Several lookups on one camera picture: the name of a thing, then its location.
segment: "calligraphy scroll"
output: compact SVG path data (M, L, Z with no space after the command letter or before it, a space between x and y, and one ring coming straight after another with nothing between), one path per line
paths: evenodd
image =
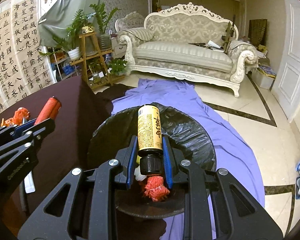
M0 112L52 84L39 54L37 11L37 0L23 0L0 13Z

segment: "white nightstand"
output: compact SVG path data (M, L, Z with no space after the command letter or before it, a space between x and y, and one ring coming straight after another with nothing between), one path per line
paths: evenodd
M127 45L118 44L117 38L111 38L111 44L113 49L113 53L112 53L113 58L122 57L126 54Z

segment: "gray green curtain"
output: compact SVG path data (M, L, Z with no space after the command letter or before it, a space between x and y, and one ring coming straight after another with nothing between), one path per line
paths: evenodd
M100 0L57 0L57 2L40 18L38 31L40 34L40 45L54 47L55 41L52 35L61 38L66 37L66 28L71 24L74 14L79 9L84 9L85 13L93 12L89 5L99 3Z
M267 19L250 20L249 38L251 43L258 47L262 42L267 28Z

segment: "white storage bin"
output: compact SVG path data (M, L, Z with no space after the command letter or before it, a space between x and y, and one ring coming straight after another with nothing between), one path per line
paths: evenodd
M261 88L264 89L270 89L274 78L267 77L266 75L263 75L260 71L254 70L252 72L252 80Z

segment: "dark brown tablecloth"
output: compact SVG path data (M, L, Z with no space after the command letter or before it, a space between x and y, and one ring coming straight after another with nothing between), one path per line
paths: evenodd
M107 100L96 96L80 77L73 77L15 103L0 114L0 123L2 118L13 117L19 107L29 110L30 119L36 118L52 96L60 100L62 108L55 120L55 131L45 138L37 154L39 163L33 170L36 191L27 194L30 213L72 168L86 168L92 133L110 116L106 111ZM5 205L2 219L13 232L25 222L19 189Z

